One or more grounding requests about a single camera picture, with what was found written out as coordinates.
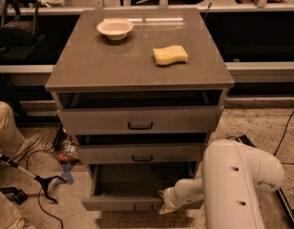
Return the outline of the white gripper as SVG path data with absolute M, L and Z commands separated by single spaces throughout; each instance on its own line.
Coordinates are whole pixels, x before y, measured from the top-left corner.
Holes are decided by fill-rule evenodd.
M 159 210 L 161 215 L 172 213 L 182 205 L 181 200 L 177 197 L 174 187 L 165 190 L 159 190 L 157 191 L 157 195 L 160 198 L 163 198 L 164 205 Z

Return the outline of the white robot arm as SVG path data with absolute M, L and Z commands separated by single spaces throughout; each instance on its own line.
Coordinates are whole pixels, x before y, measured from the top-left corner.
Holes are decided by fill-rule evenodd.
M 216 140 L 204 152 L 201 177 L 158 192 L 159 212 L 202 199 L 207 229 L 265 229 L 256 192 L 275 192 L 283 183 L 284 167 L 275 156 L 238 141 Z

